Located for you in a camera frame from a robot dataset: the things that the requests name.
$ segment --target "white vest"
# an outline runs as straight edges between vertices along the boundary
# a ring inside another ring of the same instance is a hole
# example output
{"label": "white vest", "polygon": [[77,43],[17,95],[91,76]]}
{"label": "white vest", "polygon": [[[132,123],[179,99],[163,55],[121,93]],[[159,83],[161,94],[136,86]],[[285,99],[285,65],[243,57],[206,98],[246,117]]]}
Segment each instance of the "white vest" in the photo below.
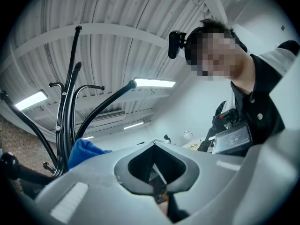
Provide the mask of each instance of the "white vest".
{"label": "white vest", "polygon": [[[263,53],[258,57],[269,64],[282,76],[286,74],[296,59],[296,56],[291,51],[283,48],[276,48],[274,51]],[[232,108],[235,108],[235,96],[233,91],[231,96],[224,103],[221,113],[225,113]]]}

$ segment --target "neck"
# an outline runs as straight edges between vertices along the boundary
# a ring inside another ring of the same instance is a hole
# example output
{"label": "neck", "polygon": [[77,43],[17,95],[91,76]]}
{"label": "neck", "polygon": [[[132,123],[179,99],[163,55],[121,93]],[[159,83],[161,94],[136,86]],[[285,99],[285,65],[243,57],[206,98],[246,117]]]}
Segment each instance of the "neck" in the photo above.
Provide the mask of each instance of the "neck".
{"label": "neck", "polygon": [[237,66],[236,73],[230,80],[245,94],[253,91],[255,84],[255,65],[250,55],[245,54]]}

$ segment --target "blue towel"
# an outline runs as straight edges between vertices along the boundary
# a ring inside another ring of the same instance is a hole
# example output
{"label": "blue towel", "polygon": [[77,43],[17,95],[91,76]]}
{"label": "blue towel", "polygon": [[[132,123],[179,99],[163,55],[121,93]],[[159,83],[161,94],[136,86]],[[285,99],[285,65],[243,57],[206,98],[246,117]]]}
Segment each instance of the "blue towel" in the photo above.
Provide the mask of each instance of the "blue towel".
{"label": "blue towel", "polygon": [[108,150],[102,150],[94,146],[93,143],[89,140],[78,139],[71,151],[67,167],[68,169],[71,169],[82,163],[86,159],[109,152],[110,151]]}

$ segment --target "short black hair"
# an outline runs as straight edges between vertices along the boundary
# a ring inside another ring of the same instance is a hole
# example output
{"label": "short black hair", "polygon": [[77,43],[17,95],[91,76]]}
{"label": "short black hair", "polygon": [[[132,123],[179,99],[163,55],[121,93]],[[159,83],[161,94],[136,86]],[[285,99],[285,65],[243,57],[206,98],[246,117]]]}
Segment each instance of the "short black hair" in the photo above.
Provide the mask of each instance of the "short black hair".
{"label": "short black hair", "polygon": [[203,23],[203,26],[194,29],[187,38],[185,49],[184,49],[185,57],[187,61],[192,60],[191,49],[192,49],[192,44],[194,43],[194,42],[192,43],[192,40],[195,41],[196,43],[197,35],[216,33],[216,31],[218,31],[219,33],[230,35],[232,38],[235,39],[236,44],[239,45],[241,49],[243,49],[245,52],[248,51],[247,47],[240,41],[239,37],[233,31],[233,28],[229,29],[228,27],[225,26],[224,23],[211,18],[204,19],[200,22]]}

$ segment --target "black polo shirt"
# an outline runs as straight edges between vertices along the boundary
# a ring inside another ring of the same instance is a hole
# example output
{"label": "black polo shirt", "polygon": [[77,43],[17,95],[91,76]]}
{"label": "black polo shirt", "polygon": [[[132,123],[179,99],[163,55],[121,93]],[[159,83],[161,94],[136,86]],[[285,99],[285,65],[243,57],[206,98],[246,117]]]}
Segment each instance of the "black polo shirt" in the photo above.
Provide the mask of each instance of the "black polo shirt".
{"label": "black polo shirt", "polygon": [[[287,49],[297,55],[299,44],[290,40],[282,43],[279,48]],[[281,75],[259,57],[253,54],[250,56],[255,65],[253,91],[246,95],[233,82],[231,82],[231,88],[235,95],[236,109],[240,118],[247,121],[255,145],[264,143],[269,136],[282,131],[285,127],[277,108],[269,97],[269,93],[280,81]],[[222,112],[224,103],[225,101],[217,108],[215,116]],[[214,121],[215,116],[213,117],[213,126],[209,130],[205,141],[199,147],[199,151],[207,151],[210,145],[208,139],[226,130],[223,125],[219,125]]]}

